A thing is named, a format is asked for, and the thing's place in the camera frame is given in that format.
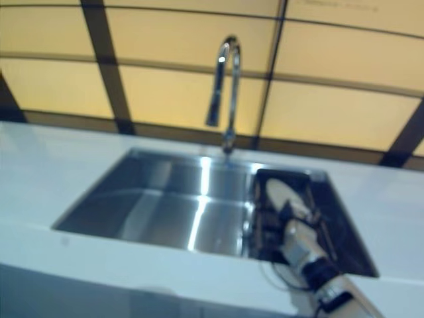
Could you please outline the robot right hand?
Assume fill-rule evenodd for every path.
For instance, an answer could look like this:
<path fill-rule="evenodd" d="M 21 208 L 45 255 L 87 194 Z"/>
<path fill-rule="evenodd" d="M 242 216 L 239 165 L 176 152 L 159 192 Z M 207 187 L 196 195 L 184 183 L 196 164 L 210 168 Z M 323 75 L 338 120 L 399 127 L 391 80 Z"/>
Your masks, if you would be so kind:
<path fill-rule="evenodd" d="M 292 200 L 287 200 L 279 212 L 279 219 L 282 224 L 291 220 L 299 220 L 298 206 Z"/>

